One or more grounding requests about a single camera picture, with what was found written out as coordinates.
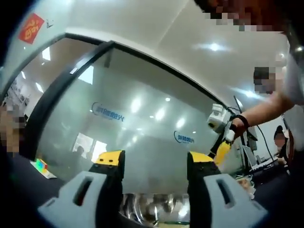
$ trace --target ceiling light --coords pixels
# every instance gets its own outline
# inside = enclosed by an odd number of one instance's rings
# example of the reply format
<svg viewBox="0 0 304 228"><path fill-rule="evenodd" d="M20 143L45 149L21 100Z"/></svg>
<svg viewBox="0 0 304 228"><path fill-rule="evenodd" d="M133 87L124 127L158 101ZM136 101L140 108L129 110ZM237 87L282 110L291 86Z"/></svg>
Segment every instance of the ceiling light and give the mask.
<svg viewBox="0 0 304 228"><path fill-rule="evenodd" d="M50 54L50 51L49 51L49 47L47 47L46 49L44 49L44 50L42 51L42 57L43 57L45 60L51 61L51 54Z"/></svg>
<svg viewBox="0 0 304 228"><path fill-rule="evenodd" d="M216 44L216 43L213 43L213 44L210 45L210 49L211 49L212 51L218 51L219 48L220 48L219 45Z"/></svg>
<svg viewBox="0 0 304 228"><path fill-rule="evenodd" d="M135 143L135 142L137 141L137 136L134 136L134 137L132 138L132 141L133 141L133 143Z"/></svg>
<svg viewBox="0 0 304 228"><path fill-rule="evenodd" d="M246 96L247 97L254 97L254 93L252 93L251 91L246 91Z"/></svg>
<svg viewBox="0 0 304 228"><path fill-rule="evenodd" d="M94 67L89 66L79 77L78 79L87 82L88 84L93 85L93 74L94 74Z"/></svg>
<svg viewBox="0 0 304 228"><path fill-rule="evenodd" d="M185 124L185 119L181 118L177 123L176 123L176 127L180 128Z"/></svg>
<svg viewBox="0 0 304 228"><path fill-rule="evenodd" d="M136 113L141 107L141 101L140 99L136 98L135 100L132 101L132 104L131 104L131 111L133 113Z"/></svg>
<svg viewBox="0 0 304 228"><path fill-rule="evenodd" d="M165 116L165 110L160 109L160 110L156 113L155 118L156 118L157 120L161 120L164 116Z"/></svg>
<svg viewBox="0 0 304 228"><path fill-rule="evenodd" d="M43 93L43 90L42 90L41 85L39 85L39 84L36 82L36 86L37 86L37 89L38 89L40 92L42 92L42 93Z"/></svg>
<svg viewBox="0 0 304 228"><path fill-rule="evenodd" d="M24 79L26 79L23 71L21 71L21 74L22 74L22 77L23 77Z"/></svg>

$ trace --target colorful object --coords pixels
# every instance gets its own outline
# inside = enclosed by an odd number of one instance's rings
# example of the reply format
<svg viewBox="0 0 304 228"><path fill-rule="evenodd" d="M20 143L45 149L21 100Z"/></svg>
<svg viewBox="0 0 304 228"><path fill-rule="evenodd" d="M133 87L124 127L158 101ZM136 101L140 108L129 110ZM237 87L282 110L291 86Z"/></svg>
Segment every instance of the colorful object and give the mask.
<svg viewBox="0 0 304 228"><path fill-rule="evenodd" d="M42 159L36 159L35 166L42 173L46 173L48 171L48 164L46 164Z"/></svg>
<svg viewBox="0 0 304 228"><path fill-rule="evenodd" d="M43 23L44 20L41 17L36 13L32 13L19 33L19 39L26 43L33 44Z"/></svg>

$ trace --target black wristband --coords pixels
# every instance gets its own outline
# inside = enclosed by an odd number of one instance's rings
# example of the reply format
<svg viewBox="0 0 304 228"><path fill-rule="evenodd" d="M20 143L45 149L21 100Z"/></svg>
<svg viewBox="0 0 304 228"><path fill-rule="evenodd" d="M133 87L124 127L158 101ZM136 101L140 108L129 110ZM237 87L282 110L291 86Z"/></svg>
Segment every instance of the black wristband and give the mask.
<svg viewBox="0 0 304 228"><path fill-rule="evenodd" d="M248 129L250 127L247 119L245 117L243 117L242 115L236 115L236 116L234 116L234 119L235 118L240 119L243 122L246 129Z"/></svg>

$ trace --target hand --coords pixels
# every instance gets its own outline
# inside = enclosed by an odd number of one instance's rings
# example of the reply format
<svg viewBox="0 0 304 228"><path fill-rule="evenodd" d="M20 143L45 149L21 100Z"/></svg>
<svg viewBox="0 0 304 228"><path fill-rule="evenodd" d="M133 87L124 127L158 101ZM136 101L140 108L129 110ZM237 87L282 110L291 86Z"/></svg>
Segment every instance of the hand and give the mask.
<svg viewBox="0 0 304 228"><path fill-rule="evenodd" d="M234 139L237 139L238 137L240 137L246 131L246 128L244 126L243 121L241 121L239 118L235 118L232 121L232 124L237 127L236 132L235 132L235 136L234 136Z"/></svg>

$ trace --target stainless steel bowl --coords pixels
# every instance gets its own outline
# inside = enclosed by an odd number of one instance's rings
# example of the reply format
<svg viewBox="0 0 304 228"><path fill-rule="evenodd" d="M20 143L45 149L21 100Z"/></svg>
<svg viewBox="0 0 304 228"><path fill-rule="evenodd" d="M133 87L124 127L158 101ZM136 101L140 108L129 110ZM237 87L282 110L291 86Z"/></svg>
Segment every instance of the stainless steel bowl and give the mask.
<svg viewBox="0 0 304 228"><path fill-rule="evenodd" d="M159 223L187 223L189 197L187 194L124 194L120 212L149 227Z"/></svg>

